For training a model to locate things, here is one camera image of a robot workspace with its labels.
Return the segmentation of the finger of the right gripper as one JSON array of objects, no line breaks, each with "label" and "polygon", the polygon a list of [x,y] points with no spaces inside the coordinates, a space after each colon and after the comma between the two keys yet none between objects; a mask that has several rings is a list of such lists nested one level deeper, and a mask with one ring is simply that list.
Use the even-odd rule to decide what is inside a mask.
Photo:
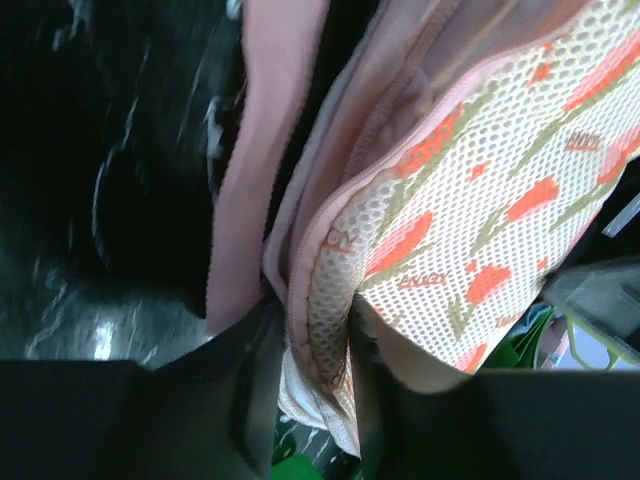
[{"label": "finger of the right gripper", "polygon": [[[566,318],[569,350],[587,370],[611,370],[623,361],[639,365],[639,259],[623,257],[545,276],[542,296]],[[581,330],[598,342],[605,364],[586,361],[576,341]]]}]

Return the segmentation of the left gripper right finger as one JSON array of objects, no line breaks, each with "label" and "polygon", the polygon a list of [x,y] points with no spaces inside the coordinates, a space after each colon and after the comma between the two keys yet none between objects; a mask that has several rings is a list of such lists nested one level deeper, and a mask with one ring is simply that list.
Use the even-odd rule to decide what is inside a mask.
[{"label": "left gripper right finger", "polygon": [[419,393],[391,373],[396,333],[368,302],[349,314],[366,479],[635,479],[635,371],[489,370]]}]

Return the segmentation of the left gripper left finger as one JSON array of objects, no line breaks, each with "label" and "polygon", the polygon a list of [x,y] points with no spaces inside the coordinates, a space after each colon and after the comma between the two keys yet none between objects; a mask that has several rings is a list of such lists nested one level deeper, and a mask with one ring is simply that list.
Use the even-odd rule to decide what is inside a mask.
[{"label": "left gripper left finger", "polygon": [[266,479],[282,305],[156,370],[132,361],[5,361],[5,479]]}]

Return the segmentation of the pink mesh laundry bag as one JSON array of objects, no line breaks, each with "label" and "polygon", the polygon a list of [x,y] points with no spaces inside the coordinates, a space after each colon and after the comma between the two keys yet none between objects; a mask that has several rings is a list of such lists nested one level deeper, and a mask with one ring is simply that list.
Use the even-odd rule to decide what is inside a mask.
[{"label": "pink mesh laundry bag", "polygon": [[382,2],[267,243],[287,309],[282,410],[359,453],[356,297],[476,371],[638,152],[637,2]]}]

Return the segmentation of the pink satin bra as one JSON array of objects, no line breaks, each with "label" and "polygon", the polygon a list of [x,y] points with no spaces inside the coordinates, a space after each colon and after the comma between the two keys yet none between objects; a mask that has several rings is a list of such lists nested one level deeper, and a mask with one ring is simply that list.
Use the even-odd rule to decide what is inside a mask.
[{"label": "pink satin bra", "polygon": [[282,156],[308,95],[329,4],[243,4],[247,89],[213,214],[206,320],[218,335],[260,300],[263,235]]}]

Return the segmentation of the green plastic bin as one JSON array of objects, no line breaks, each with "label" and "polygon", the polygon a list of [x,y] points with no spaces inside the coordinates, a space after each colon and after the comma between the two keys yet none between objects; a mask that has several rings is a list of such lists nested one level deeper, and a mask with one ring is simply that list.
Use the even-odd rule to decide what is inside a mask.
[{"label": "green plastic bin", "polygon": [[360,461],[346,454],[322,429],[294,421],[278,423],[272,455],[272,479],[362,479]]}]

